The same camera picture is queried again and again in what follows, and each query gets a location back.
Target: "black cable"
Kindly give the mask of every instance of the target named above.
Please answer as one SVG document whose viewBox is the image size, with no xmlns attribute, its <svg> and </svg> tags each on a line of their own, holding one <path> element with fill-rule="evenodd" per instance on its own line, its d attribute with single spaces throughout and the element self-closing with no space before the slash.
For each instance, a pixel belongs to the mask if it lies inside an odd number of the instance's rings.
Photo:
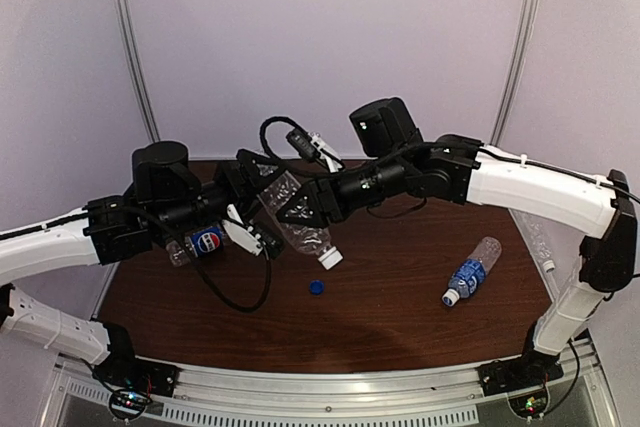
<svg viewBox="0 0 640 427">
<path fill-rule="evenodd" d="M 93 368 L 93 365 L 91 365 L 89 362 L 87 362 L 84 359 L 80 359 L 82 361 L 82 363 L 84 365 L 87 366 L 87 368 L 91 371 L 91 375 L 93 375 L 93 378 L 96 379 L 98 382 L 100 382 L 102 384 L 102 386 L 107 389 L 109 392 L 111 392 L 112 394 L 115 392 L 115 390 L 113 389 L 113 387 L 111 387 L 109 384 L 107 384 L 104 380 L 102 380 L 102 377 L 100 377 L 99 375 L 96 374 L 95 369 Z"/>
<path fill-rule="evenodd" d="M 492 151 L 490 151 L 488 149 L 480 148 L 480 149 L 478 149 L 478 152 L 482 152 L 483 154 L 487 154 L 488 156 L 493 157 L 494 159 L 499 160 L 500 162 L 508 162 L 510 164 L 520 164 L 520 163 L 522 163 L 522 160 L 520 158 L 505 157 L 503 155 L 496 154 L 495 152 L 492 152 Z M 557 172 L 559 174 L 568 175 L 568 176 L 574 177 L 576 179 L 584 180 L 585 182 L 588 182 L 590 184 L 597 184 L 598 183 L 596 181 L 596 179 L 594 179 L 593 177 L 589 177 L 587 175 L 579 174 L 579 173 L 574 172 L 572 170 L 564 169 L 562 167 L 556 167 L 555 165 L 550 165 L 550 164 L 545 164 L 543 162 L 538 162 L 536 160 L 527 160 L 525 162 L 525 165 L 531 165 L 533 167 L 539 167 L 541 169 L 550 170 L 552 172 Z M 640 204 L 640 197 L 632 194 L 631 192 L 627 192 L 626 190 L 618 187 L 617 185 L 609 184 L 609 183 L 606 183 L 606 182 L 605 183 L 601 183 L 600 185 L 602 187 L 606 187 L 607 189 L 611 189 L 611 190 L 613 190 L 615 192 L 618 192 L 619 194 L 621 194 L 623 196 L 627 196 L 631 200 L 633 200 L 634 202 Z"/>
<path fill-rule="evenodd" d="M 179 232 L 177 232 L 176 230 L 174 230 L 171 227 L 169 227 L 167 224 L 165 224 L 160 219 L 158 219 L 155 215 L 152 215 L 149 212 L 147 212 L 146 210 L 140 209 L 138 207 L 118 206 L 118 207 L 115 207 L 114 210 L 122 210 L 124 212 L 129 212 L 131 214 L 137 215 L 138 217 L 142 217 L 143 219 L 147 220 L 148 222 L 151 222 L 152 224 L 154 224 L 158 228 L 160 228 L 171 239 L 175 240 L 176 243 L 180 246 L 180 248 L 182 250 L 184 250 L 184 252 L 187 255 L 187 257 L 189 257 L 189 260 L 191 261 L 191 265 L 193 266 L 193 268 L 195 269 L 197 274 L 200 276 L 202 281 L 207 285 L 207 287 L 209 287 L 209 289 L 216 295 L 216 297 L 218 297 L 228 307 L 230 307 L 230 308 L 232 308 L 234 310 L 237 310 L 238 312 L 242 312 L 242 313 L 245 313 L 245 314 L 251 314 L 251 313 L 255 312 L 256 310 L 258 310 L 260 307 L 262 307 L 264 305 L 264 303 L 266 302 L 267 297 L 269 296 L 269 290 L 271 289 L 271 273 L 272 273 L 271 258 L 269 257 L 269 253 L 267 252 L 266 247 L 263 248 L 263 253 L 264 253 L 264 257 L 265 257 L 264 287 L 262 289 L 260 297 L 258 298 L 258 300 L 253 305 L 244 306 L 244 305 L 240 305 L 240 304 L 235 303 L 233 300 L 231 300 L 229 297 L 227 297 L 222 292 L 222 290 L 220 290 L 220 288 L 216 285 L 216 283 L 213 281 L 213 279 L 211 279 L 211 277 L 209 277 L 209 275 L 204 271 L 204 269 L 202 268 L 202 265 L 201 265 L 200 261 L 198 260 L 198 258 L 187 247 L 187 245 L 184 242 L 183 236 Z M 233 220 L 233 219 L 225 219 L 225 220 L 227 220 L 227 221 L 229 221 L 229 222 L 231 222 L 233 224 L 239 225 L 240 227 L 246 229 L 246 226 L 244 224 L 242 224 L 241 222 L 238 222 L 238 221 Z"/>
<path fill-rule="evenodd" d="M 14 230 L 12 232 L 5 232 L 4 234 L 0 234 L 0 242 L 3 240 L 13 239 L 15 237 L 20 237 L 22 235 L 33 234 L 35 232 L 40 232 L 43 230 L 51 229 L 53 227 L 58 227 L 60 225 L 68 224 L 69 222 L 75 222 L 76 220 L 82 220 L 89 217 L 88 212 L 82 212 L 80 214 L 67 215 L 66 217 L 60 217 L 59 219 L 55 219 L 48 224 L 40 224 L 34 225 L 32 227 L 27 227 L 25 229 Z"/>
<path fill-rule="evenodd" d="M 571 348 L 571 352 L 573 352 L 573 356 L 576 359 L 576 375 L 573 378 L 573 381 L 571 382 L 571 385 L 569 386 L 569 388 L 567 389 L 565 394 L 562 396 L 562 398 L 553 407 L 551 407 L 549 410 L 544 412 L 544 416 L 545 417 L 547 415 L 551 414 L 552 412 L 554 412 L 558 407 L 560 407 L 562 405 L 562 403 L 565 400 L 567 400 L 567 397 L 569 397 L 569 395 L 573 391 L 574 387 L 576 386 L 576 383 L 578 382 L 578 379 L 580 378 L 580 357 L 578 356 L 578 352 L 576 352 L 576 348 L 573 346 L 573 341 L 571 341 L 571 340 L 569 340 L 569 347 Z"/>
<path fill-rule="evenodd" d="M 325 170 L 329 170 L 329 166 L 327 165 L 327 162 L 323 159 L 321 159 L 320 157 L 318 157 L 317 159 L 313 160 L 316 164 L 318 164 L 320 167 L 322 167 Z"/>
<path fill-rule="evenodd" d="M 325 149 L 319 149 L 321 153 L 323 153 L 324 155 L 326 155 L 327 157 L 329 157 L 331 160 L 333 160 L 335 163 L 337 163 L 340 167 L 342 167 L 343 169 L 346 169 L 347 166 L 344 164 L 344 162 L 342 161 L 341 158 L 333 155 L 331 152 L 329 152 L 328 150 Z"/>
<path fill-rule="evenodd" d="M 340 172 L 333 172 L 333 173 L 311 172 L 311 171 L 296 167 L 291 162 L 288 162 L 285 159 L 279 157 L 273 151 L 273 149 L 269 145 L 269 141 L 267 140 L 267 129 L 269 128 L 270 125 L 276 124 L 276 123 L 284 123 L 284 124 L 290 125 L 293 128 L 299 129 L 302 132 L 305 132 L 305 133 L 307 132 L 300 124 L 298 124 L 296 121 L 294 121 L 289 117 L 283 117 L 283 116 L 270 117 L 267 120 L 265 120 L 260 126 L 260 145 L 262 146 L 262 150 L 264 150 L 265 154 L 268 157 L 270 157 L 272 160 L 274 160 L 278 166 L 285 168 L 292 174 L 298 175 L 300 177 L 309 178 L 309 179 L 327 179 L 327 178 L 338 179 L 338 178 L 342 178 L 345 175 L 364 173 L 364 172 L 367 172 L 367 170 L 369 170 L 371 167 L 388 163 L 389 161 L 396 159 L 397 157 L 400 157 L 404 154 L 407 154 L 409 152 L 416 152 L 419 150 L 446 149 L 446 148 L 461 149 L 465 147 L 468 148 L 469 150 L 475 150 L 475 147 L 465 146 L 462 143 L 422 142 L 420 144 L 405 145 L 404 147 L 394 150 L 390 154 L 365 162 L 362 165 L 352 169 L 345 169 L 345 170 L 341 170 Z"/>
<path fill-rule="evenodd" d="M 408 209 L 405 209 L 401 212 L 397 212 L 395 214 L 391 214 L 391 215 L 380 215 L 380 214 L 376 214 L 373 209 L 369 206 L 367 207 L 367 214 L 369 214 L 371 217 L 375 217 L 376 219 L 383 219 L 383 220 L 390 220 L 390 219 L 399 219 L 400 217 L 404 217 L 405 215 L 409 215 L 413 212 L 417 212 L 418 210 L 424 208 L 424 206 L 427 205 L 427 199 L 422 199 L 422 202 L 409 207 Z"/>
</svg>

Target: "blue bottle label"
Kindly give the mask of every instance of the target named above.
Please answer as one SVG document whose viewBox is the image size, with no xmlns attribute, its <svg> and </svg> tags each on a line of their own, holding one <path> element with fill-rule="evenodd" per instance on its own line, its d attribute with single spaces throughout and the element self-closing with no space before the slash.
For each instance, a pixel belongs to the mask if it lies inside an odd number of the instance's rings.
<svg viewBox="0 0 640 427">
<path fill-rule="evenodd" d="M 487 278 L 482 262 L 467 259 L 453 275 L 459 283 L 464 283 L 469 287 L 469 295 L 472 295 L 478 286 Z"/>
<path fill-rule="evenodd" d="M 222 232 L 217 227 L 210 227 L 189 236 L 198 257 L 222 247 Z"/>
</svg>

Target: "white bottle cap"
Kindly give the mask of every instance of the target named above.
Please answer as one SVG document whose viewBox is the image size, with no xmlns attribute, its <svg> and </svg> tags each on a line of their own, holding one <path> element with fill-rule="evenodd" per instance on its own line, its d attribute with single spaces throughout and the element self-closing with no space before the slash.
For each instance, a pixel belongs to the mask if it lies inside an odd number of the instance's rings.
<svg viewBox="0 0 640 427">
<path fill-rule="evenodd" d="M 553 272 L 554 270 L 556 270 L 556 263 L 553 260 L 546 260 L 542 263 L 542 268 L 544 269 L 545 273 L 548 274 L 549 272 Z"/>
<path fill-rule="evenodd" d="M 459 300 L 460 300 L 460 294 L 453 289 L 447 290 L 442 296 L 442 301 L 444 302 L 445 305 L 448 305 L 449 307 L 453 307 L 456 304 L 456 302 Z"/>
<path fill-rule="evenodd" d="M 343 259 L 342 254 L 336 247 L 331 247 L 324 254 L 318 257 L 318 262 L 322 266 L 329 270 Z"/>
</svg>

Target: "white bracket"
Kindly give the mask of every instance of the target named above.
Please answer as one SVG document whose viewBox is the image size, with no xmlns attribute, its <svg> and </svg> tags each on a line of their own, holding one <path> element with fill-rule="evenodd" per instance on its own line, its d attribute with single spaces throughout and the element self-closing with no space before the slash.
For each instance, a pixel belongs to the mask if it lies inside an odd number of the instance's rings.
<svg viewBox="0 0 640 427">
<path fill-rule="evenodd" d="M 340 156 L 335 150 L 331 148 L 329 144 L 327 144 L 322 139 L 322 137 L 320 137 L 320 134 L 318 134 L 317 132 L 311 132 L 309 136 L 311 137 L 311 145 L 313 145 L 320 153 L 320 159 L 327 164 L 329 172 L 338 172 L 340 169 L 342 169 L 342 165 L 331 158 L 331 156 L 333 156 L 336 159 L 340 159 Z"/>
<path fill-rule="evenodd" d="M 227 215 L 229 216 L 229 219 L 235 221 L 222 221 L 222 227 L 224 227 L 224 230 L 231 241 L 253 255 L 260 255 L 263 249 L 262 244 L 260 243 L 260 236 L 253 235 L 253 227 L 251 225 L 246 225 L 242 221 L 238 210 L 233 204 L 229 204 L 227 206 Z"/>
</svg>

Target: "bottle cap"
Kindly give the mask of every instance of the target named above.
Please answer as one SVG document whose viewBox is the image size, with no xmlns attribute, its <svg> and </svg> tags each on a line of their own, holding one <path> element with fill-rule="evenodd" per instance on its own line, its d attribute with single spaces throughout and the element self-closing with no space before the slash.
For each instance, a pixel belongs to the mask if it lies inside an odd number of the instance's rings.
<svg viewBox="0 0 640 427">
<path fill-rule="evenodd" d="M 556 263 L 553 260 L 546 260 L 542 263 L 542 268 L 544 269 L 545 273 L 549 273 L 549 272 L 553 272 L 554 270 L 556 270 Z"/>
<path fill-rule="evenodd" d="M 335 247 L 331 247 L 328 251 L 318 257 L 318 262 L 320 262 L 325 269 L 329 270 L 342 259 L 343 257 L 340 251 Z"/>
<path fill-rule="evenodd" d="M 458 300 L 460 300 L 460 294 L 453 289 L 447 290 L 442 296 L 442 301 L 449 307 L 453 307 Z"/>
<path fill-rule="evenodd" d="M 324 282 L 321 280 L 313 280 L 311 284 L 309 284 L 309 292 L 313 295 L 320 295 L 324 292 Z"/>
</svg>

